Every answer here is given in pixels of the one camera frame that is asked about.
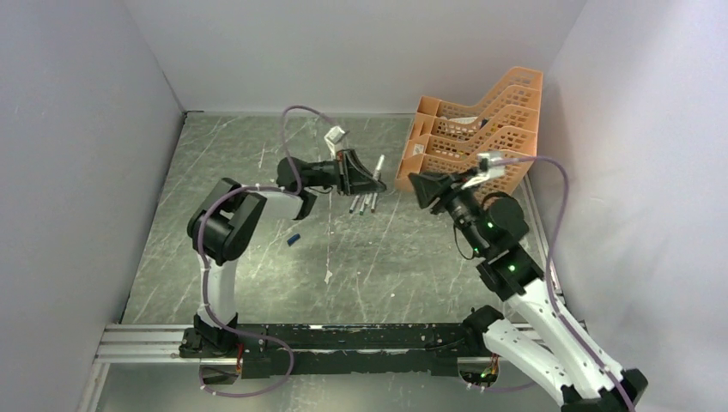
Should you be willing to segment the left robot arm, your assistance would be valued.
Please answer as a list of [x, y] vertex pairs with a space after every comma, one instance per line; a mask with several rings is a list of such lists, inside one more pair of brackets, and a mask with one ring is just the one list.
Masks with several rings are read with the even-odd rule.
[[207, 350], [224, 357], [236, 349], [237, 263], [259, 222], [266, 218], [305, 219], [316, 202], [314, 192], [318, 188], [353, 197], [381, 193], [386, 189], [381, 179], [383, 163], [379, 159], [374, 170], [369, 171], [353, 149], [345, 148], [327, 161], [284, 158], [277, 166], [272, 186], [242, 185], [229, 178], [217, 183], [187, 226], [202, 273], [194, 331]]

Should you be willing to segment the blue pen cap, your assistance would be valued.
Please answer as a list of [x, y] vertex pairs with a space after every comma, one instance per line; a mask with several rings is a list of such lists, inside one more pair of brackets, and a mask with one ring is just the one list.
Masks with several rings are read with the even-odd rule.
[[293, 236], [291, 236], [291, 237], [290, 237], [290, 238], [289, 238], [289, 239], [287, 240], [287, 244], [288, 244], [288, 246], [291, 246], [291, 245], [293, 245], [293, 244], [294, 244], [295, 242], [297, 242], [297, 241], [298, 241], [299, 239], [300, 239], [300, 234], [299, 234], [299, 233], [296, 233], [296, 234], [294, 234]]

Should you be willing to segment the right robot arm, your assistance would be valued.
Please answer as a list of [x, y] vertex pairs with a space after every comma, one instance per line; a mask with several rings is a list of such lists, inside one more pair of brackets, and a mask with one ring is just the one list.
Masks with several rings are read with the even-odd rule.
[[562, 411], [632, 411], [648, 381], [608, 356], [555, 297], [553, 285], [520, 245], [529, 232], [519, 203], [503, 192], [477, 201], [466, 186], [474, 172], [411, 173], [419, 206], [447, 213], [478, 259], [487, 289], [528, 322], [541, 341], [519, 331], [492, 306], [463, 324], [465, 348], [498, 355], [544, 389]]

